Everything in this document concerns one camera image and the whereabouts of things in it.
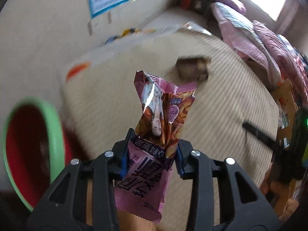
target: green bowl rim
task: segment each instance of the green bowl rim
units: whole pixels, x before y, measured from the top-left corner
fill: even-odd
[[[14,108],[11,110],[9,117],[6,120],[3,130],[3,159],[4,165],[7,170],[7,175],[10,179],[10,182],[13,185],[14,190],[17,195],[27,207],[28,210],[33,211],[33,207],[27,202],[19,191],[17,185],[14,182],[13,176],[10,171],[10,166],[7,161],[7,151],[6,151],[6,140],[7,140],[7,130],[9,123],[15,114],[15,112],[26,105],[32,105],[36,107],[46,123],[47,137],[49,143],[49,163],[50,163],[50,183],[52,183],[59,173],[65,167],[65,153],[64,153],[64,137],[61,119],[59,117],[56,109],[48,102],[38,99],[35,97],[27,97],[21,100]]]

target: orange object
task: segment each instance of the orange object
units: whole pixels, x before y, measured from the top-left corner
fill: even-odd
[[[181,0],[180,7],[185,10],[189,10],[192,0]]]
[[[91,63],[89,61],[84,61],[83,63],[76,64],[74,67],[72,67],[69,72],[67,72],[66,75],[66,81],[68,81],[73,76],[77,75],[80,71],[87,69],[91,66]]]

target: metal rivet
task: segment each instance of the metal rivet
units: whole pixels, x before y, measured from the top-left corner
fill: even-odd
[[[232,157],[228,157],[226,159],[226,163],[230,164],[230,165],[233,165],[235,163],[235,160],[232,158]]]
[[[192,156],[198,157],[198,156],[200,156],[200,151],[199,150],[193,150],[193,151],[190,152],[190,154]]]
[[[113,157],[113,155],[114,155],[114,152],[112,152],[112,151],[105,152],[106,157]]]
[[[72,165],[77,165],[79,163],[79,160],[77,158],[74,158],[73,160],[71,160],[70,162]]]

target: snack package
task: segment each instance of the snack package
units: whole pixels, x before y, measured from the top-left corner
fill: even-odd
[[[127,176],[114,187],[115,203],[120,210],[159,223],[177,143],[197,85],[177,87],[144,71],[137,71],[134,84],[143,114],[128,144]]]

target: pink cloth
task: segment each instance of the pink cloth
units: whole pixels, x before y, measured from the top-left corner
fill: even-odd
[[[216,1],[228,5],[229,7],[233,8],[242,15],[246,14],[245,6],[239,0],[216,0]]]
[[[289,78],[294,92],[302,100],[303,106],[308,106],[308,79],[301,62],[294,59],[284,44],[274,32],[261,22],[253,21],[254,30],[261,38],[268,52],[277,62],[284,79]]]
[[[266,56],[243,32],[235,28],[233,24],[224,17],[220,9],[217,8],[214,3],[211,7],[218,21],[223,41],[235,50],[244,61],[247,61],[249,58],[254,60],[254,62],[249,63],[250,68],[269,90],[273,90],[277,84],[274,84],[274,79],[270,77],[270,69]]]

